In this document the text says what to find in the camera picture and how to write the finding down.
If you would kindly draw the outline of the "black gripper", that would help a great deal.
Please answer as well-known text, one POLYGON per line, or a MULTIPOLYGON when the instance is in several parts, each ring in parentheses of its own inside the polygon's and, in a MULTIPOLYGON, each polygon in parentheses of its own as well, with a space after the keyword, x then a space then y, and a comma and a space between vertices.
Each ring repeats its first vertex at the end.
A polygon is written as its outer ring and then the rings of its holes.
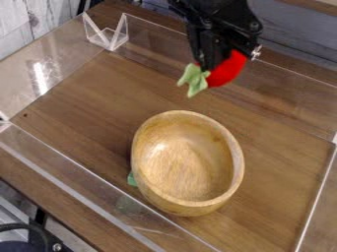
POLYGON ((187 38, 202 70, 212 70, 232 49, 250 60, 261 55, 263 25, 249 0, 167 0, 186 22, 187 38))

